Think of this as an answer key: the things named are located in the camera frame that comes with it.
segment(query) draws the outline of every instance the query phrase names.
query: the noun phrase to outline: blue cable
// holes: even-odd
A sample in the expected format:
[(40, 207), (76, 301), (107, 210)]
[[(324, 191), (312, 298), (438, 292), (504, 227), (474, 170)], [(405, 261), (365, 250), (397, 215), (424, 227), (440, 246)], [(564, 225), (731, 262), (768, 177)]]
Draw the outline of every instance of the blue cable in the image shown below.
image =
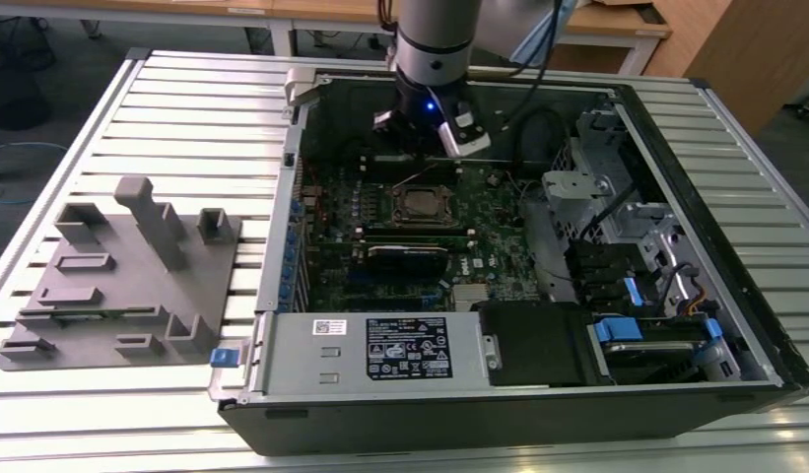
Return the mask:
[(24, 204), (32, 204), (33, 202), (36, 202), (36, 199), (29, 199), (29, 200), (0, 200), (0, 204), (2, 204), (2, 205), (24, 205)]

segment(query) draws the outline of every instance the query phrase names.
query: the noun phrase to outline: warning label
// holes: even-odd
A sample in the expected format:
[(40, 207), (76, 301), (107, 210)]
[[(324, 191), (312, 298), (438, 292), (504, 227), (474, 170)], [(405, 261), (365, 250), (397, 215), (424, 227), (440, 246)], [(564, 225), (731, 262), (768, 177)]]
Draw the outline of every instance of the warning label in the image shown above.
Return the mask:
[(367, 319), (365, 372), (373, 380), (454, 377), (444, 318)]

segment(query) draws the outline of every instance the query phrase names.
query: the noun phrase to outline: blue tab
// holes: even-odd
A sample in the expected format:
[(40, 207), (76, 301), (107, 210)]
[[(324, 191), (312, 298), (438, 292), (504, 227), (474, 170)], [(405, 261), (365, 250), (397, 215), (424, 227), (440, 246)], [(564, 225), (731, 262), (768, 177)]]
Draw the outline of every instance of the blue tab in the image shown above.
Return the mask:
[(592, 325), (599, 343), (643, 340), (638, 320), (632, 317), (607, 317)]
[(215, 348), (208, 360), (211, 368), (236, 368), (240, 365), (240, 351), (229, 348)]
[(596, 333), (596, 340), (599, 340), (599, 343), (607, 342), (611, 339), (608, 331), (604, 328), (602, 322), (598, 322), (592, 325), (592, 331)]
[(643, 298), (640, 297), (640, 292), (638, 291), (635, 278), (623, 278), (623, 283), (626, 283), (626, 290), (628, 291), (628, 297), (631, 298), (631, 305), (634, 307), (642, 306)]
[(710, 336), (711, 340), (722, 338), (722, 327), (714, 318), (704, 320), (704, 328), (707, 329), (707, 335)]

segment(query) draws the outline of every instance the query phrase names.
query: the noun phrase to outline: floor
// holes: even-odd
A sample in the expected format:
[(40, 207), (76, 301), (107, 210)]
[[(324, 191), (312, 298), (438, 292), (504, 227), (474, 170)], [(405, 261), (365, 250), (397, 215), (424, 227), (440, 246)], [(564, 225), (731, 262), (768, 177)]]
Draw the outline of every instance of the floor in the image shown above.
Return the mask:
[[(87, 39), (76, 21), (49, 20), (45, 35), (57, 56), (56, 64), (36, 79), (52, 109), (52, 119), (24, 132), (0, 130), (0, 142), (43, 141), (67, 146), (103, 94), (131, 47), (248, 53), (241, 29), (104, 22), (103, 37)], [(268, 33), (255, 32), (253, 43), (271, 50)], [(383, 48), (372, 50), (367, 37), (339, 34), (313, 47), (311, 36), (299, 33), (299, 52), (305, 56), (381, 59)], [(475, 63), (498, 65), (494, 57), (478, 54)], [(775, 166), (809, 204), (809, 123), (782, 112), (759, 136), (759, 143)], [(0, 150), (0, 200), (32, 199), (40, 192), (60, 158), (48, 148)], [(29, 210), (29, 205), (0, 204), (0, 253)]]

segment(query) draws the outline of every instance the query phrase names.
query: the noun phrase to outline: aluminum extrusion table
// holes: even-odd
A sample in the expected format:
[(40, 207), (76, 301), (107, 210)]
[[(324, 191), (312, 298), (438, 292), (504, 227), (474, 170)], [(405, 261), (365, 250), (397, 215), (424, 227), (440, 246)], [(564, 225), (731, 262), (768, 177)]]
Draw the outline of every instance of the aluminum extrusion table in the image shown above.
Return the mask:
[[(0, 341), (56, 246), (59, 208), (91, 201), (115, 211), (115, 182), (127, 173), (149, 176), (156, 201), (179, 214), (223, 207), (243, 218), (221, 344), (249, 336), (287, 130), (283, 83), (296, 64), (381, 68), (168, 51), (125, 61), (0, 259)], [(550, 77), (635, 88), (809, 363), (809, 210), (714, 94), (678, 79)], [(208, 397), (209, 385), (240, 384), (240, 369), (216, 376), (205, 365), (0, 372), (0, 471), (809, 472), (809, 398), (675, 439), (265, 458)]]

